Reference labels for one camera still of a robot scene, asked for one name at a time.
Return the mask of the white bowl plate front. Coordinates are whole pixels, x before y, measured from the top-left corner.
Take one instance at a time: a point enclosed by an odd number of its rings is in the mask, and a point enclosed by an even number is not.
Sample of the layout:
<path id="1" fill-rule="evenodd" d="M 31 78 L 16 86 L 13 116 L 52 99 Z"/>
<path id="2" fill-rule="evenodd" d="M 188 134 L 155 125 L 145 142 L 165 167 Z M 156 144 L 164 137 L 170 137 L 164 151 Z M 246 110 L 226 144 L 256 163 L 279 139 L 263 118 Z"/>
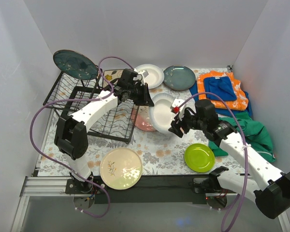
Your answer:
<path id="1" fill-rule="evenodd" d="M 149 107 L 149 119 L 154 129 L 158 132 L 172 136 L 173 133 L 169 131 L 171 122 L 175 114 L 171 111 L 171 106 L 175 97 L 167 93 L 159 93 L 152 98 L 153 107 Z"/>

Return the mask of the white bowl plate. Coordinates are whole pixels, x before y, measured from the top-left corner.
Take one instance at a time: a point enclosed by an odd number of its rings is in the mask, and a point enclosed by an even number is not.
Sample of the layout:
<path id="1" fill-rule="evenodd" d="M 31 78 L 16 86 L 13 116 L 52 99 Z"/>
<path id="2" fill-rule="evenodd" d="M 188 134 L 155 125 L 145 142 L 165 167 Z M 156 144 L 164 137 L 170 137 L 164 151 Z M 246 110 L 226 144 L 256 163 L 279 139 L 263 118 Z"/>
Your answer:
<path id="1" fill-rule="evenodd" d="M 175 97 L 167 93 L 159 93 L 152 98 L 153 107 L 149 107 L 149 119 L 154 129 L 158 132 L 172 136 L 173 133 L 169 131 L 171 122 L 175 114 L 171 111 L 171 106 Z"/>
<path id="2" fill-rule="evenodd" d="M 154 89 L 160 86 L 164 80 L 164 72 L 161 68 L 153 64 L 143 64 L 137 66 L 135 69 L 142 70 L 147 69 L 149 76 L 147 76 L 143 81 L 148 84 L 149 89 Z"/>

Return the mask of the black wire dish rack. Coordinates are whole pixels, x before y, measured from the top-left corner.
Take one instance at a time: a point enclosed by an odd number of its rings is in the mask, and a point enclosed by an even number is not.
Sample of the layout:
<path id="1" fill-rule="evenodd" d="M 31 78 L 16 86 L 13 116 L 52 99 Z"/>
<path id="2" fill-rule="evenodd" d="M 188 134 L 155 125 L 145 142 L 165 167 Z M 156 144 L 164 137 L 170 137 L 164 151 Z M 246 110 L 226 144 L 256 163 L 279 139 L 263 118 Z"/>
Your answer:
<path id="1" fill-rule="evenodd" d="M 131 119 L 133 109 L 138 109 L 132 100 L 115 105 L 114 97 L 102 99 L 102 78 L 83 81 L 61 72 L 48 93 L 44 105 L 53 109 L 57 116 L 73 115 L 83 121 L 90 136 L 129 143 L 135 123 Z"/>

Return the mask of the large dark teal plate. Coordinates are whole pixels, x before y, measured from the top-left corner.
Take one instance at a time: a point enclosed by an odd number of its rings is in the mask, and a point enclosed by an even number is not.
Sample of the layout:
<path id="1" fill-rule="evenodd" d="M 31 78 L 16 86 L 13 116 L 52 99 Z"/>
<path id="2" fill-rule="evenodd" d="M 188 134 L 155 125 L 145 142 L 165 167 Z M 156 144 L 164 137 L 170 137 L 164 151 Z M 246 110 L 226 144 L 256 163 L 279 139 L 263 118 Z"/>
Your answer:
<path id="1" fill-rule="evenodd" d="M 72 50 L 58 50 L 53 54 L 55 65 L 71 77 L 88 81 L 98 77 L 99 71 L 89 58 Z"/>

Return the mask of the cream green plate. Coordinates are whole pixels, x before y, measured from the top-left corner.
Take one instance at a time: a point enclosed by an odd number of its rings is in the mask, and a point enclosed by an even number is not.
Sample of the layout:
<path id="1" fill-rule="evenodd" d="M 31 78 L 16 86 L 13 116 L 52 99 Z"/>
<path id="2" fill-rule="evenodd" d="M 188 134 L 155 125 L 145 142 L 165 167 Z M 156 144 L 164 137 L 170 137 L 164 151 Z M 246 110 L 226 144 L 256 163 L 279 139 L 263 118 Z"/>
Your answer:
<path id="1" fill-rule="evenodd" d="M 100 176 L 104 184 L 115 190 L 134 186 L 143 173 L 139 155 L 129 148 L 116 148 L 104 156 L 100 163 Z"/>

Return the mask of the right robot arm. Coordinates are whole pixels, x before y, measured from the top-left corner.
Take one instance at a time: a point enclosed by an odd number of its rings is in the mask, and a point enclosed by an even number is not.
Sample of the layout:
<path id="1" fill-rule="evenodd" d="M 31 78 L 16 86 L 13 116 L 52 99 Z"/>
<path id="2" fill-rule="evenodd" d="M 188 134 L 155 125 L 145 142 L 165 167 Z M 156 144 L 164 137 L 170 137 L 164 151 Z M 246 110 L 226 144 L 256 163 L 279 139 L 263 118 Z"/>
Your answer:
<path id="1" fill-rule="evenodd" d="M 271 165 L 244 141 L 244 136 L 229 122 L 220 120 L 209 100 L 195 104 L 194 112 L 184 100 L 175 99 L 171 111 L 175 114 L 169 131 L 183 137 L 190 130 L 199 130 L 206 138 L 232 156 L 245 169 L 243 176 L 226 167 L 209 174 L 209 186 L 214 192 L 228 189 L 255 203 L 268 218 L 275 219 L 290 208 L 290 172 Z"/>

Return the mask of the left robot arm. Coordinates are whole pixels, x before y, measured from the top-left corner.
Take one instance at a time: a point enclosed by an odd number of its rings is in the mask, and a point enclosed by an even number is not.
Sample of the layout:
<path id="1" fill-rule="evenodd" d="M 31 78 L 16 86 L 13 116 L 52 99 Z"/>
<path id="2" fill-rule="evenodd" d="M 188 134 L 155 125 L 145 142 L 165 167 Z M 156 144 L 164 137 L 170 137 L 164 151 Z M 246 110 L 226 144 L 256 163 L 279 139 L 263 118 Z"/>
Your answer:
<path id="1" fill-rule="evenodd" d="M 58 119 L 54 143 L 66 155 L 72 169 L 70 176 L 73 184 L 82 193 L 93 189 L 93 174 L 84 157 L 88 149 L 89 129 L 125 100 L 132 100 L 137 106 L 154 106 L 145 82 L 147 76 L 147 71 L 124 69 L 121 77 L 110 82 L 95 101 Z"/>

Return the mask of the pink cream plate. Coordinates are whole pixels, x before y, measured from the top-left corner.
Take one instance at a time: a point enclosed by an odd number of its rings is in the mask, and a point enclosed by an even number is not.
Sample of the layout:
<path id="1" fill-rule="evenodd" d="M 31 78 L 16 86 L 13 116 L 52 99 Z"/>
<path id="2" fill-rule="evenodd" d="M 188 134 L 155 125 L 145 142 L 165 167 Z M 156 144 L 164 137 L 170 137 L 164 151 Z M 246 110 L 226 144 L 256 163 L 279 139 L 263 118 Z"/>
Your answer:
<path id="1" fill-rule="evenodd" d="M 149 107 L 139 106 L 138 109 L 133 109 L 131 119 L 135 123 L 135 127 L 142 131 L 153 132 L 156 129 L 153 127 L 149 118 Z"/>

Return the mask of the square floral plate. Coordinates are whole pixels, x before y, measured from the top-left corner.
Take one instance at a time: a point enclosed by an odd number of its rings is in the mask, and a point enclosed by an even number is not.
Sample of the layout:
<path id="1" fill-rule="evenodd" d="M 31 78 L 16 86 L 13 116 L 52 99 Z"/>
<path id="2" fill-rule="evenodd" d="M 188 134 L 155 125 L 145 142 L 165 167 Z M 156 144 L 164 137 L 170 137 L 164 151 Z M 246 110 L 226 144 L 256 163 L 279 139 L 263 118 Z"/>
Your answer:
<path id="1" fill-rule="evenodd" d="M 118 80 L 122 76 L 122 72 L 123 72 L 123 69 L 105 70 L 103 71 L 102 74 L 105 77 L 105 79 L 112 84 L 113 88 L 115 88 Z M 103 79 L 103 77 L 102 77 L 102 89 L 106 89 L 106 90 L 111 89 L 110 85 Z"/>

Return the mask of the dark blue cloth underneath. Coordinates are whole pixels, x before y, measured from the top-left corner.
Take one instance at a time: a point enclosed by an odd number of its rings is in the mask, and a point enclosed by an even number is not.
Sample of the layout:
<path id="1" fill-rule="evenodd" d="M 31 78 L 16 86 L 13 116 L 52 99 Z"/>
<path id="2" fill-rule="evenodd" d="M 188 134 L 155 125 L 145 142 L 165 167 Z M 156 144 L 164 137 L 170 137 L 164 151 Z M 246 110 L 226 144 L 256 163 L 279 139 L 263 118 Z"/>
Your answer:
<path id="1" fill-rule="evenodd" d="M 197 94 L 198 93 L 197 83 L 195 83 L 191 88 L 189 88 L 189 91 L 190 91 L 191 95 Z M 247 106 L 246 110 L 244 110 L 244 111 L 239 111 L 239 110 L 231 110 L 231 111 L 234 115 L 246 112 L 251 118 L 253 117 L 252 107 L 251 107 L 250 103 L 248 103 L 248 106 Z M 227 109 L 216 108 L 216 113 L 223 115 L 223 116 L 229 116 L 229 117 L 232 116 Z"/>

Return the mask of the lime green plate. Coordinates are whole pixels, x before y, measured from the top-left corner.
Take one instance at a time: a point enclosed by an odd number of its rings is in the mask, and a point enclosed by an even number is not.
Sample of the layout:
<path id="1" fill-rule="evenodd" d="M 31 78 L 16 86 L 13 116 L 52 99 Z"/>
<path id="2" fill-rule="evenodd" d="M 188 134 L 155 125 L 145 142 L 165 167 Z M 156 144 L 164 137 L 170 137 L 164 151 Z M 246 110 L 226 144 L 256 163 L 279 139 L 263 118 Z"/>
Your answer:
<path id="1" fill-rule="evenodd" d="M 213 151 L 204 144 L 191 144 L 184 153 L 186 165 L 198 173 L 210 171 L 215 164 Z"/>

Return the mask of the small teal plate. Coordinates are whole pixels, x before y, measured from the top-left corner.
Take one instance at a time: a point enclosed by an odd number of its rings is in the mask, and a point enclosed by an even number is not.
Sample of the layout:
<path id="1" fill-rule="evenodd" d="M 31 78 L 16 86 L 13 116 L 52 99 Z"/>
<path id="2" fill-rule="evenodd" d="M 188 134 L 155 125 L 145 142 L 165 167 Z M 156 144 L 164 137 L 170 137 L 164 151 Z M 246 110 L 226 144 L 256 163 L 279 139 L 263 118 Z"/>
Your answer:
<path id="1" fill-rule="evenodd" d="M 175 91 L 184 91 L 191 88 L 196 83 L 194 72 L 182 65 L 173 65 L 164 71 L 164 84 Z"/>

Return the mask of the blue folded cloth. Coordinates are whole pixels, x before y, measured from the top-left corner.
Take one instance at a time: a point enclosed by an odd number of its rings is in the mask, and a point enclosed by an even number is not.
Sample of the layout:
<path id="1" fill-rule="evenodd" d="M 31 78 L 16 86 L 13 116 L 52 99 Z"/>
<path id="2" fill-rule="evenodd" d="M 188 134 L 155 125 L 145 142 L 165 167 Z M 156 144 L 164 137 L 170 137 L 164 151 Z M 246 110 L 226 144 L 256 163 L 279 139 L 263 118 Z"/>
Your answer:
<path id="1" fill-rule="evenodd" d="M 203 80 L 203 84 L 206 92 L 219 96 L 225 102 L 237 100 L 231 80 L 227 76 L 208 77 Z"/>

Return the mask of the orange floral cloth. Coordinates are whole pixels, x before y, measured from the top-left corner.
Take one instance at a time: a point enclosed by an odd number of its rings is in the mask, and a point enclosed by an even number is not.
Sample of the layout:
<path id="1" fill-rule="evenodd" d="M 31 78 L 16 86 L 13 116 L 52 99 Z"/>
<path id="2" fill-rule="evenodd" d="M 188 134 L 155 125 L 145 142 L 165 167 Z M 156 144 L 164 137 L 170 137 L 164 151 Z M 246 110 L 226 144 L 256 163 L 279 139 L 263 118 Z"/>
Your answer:
<path id="1" fill-rule="evenodd" d="M 197 89 L 198 89 L 198 92 L 201 93 L 201 95 L 199 95 L 199 99 L 200 100 L 208 99 L 214 104 L 216 108 L 226 109 L 225 105 L 219 100 L 220 97 L 211 92 L 206 92 L 204 89 L 204 84 L 203 84 L 203 80 L 205 78 L 223 77 L 223 76 L 227 76 L 230 78 L 234 93 L 237 96 L 237 100 L 235 101 L 226 101 L 226 104 L 228 105 L 228 107 L 232 110 L 239 110 L 239 111 L 246 110 L 249 100 L 246 97 L 244 91 L 241 89 L 241 82 L 234 78 L 234 75 L 232 72 L 210 71 L 208 73 L 201 74 L 197 79 Z"/>

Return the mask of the green jacket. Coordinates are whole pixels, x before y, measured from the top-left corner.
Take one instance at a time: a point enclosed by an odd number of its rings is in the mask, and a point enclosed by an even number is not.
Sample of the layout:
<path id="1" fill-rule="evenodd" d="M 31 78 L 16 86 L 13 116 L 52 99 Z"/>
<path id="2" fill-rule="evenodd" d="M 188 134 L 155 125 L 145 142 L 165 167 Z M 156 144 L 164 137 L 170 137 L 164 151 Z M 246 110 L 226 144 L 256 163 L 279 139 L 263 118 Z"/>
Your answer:
<path id="1" fill-rule="evenodd" d="M 261 122 L 253 120 L 247 112 L 235 114 L 235 117 L 245 135 L 246 143 L 250 144 L 268 162 L 275 162 L 273 142 L 266 127 Z M 233 117 L 220 117 L 219 119 L 229 122 L 239 131 Z M 208 145 L 215 157 L 228 156 L 228 153 L 220 149 L 214 142 L 210 141 Z"/>

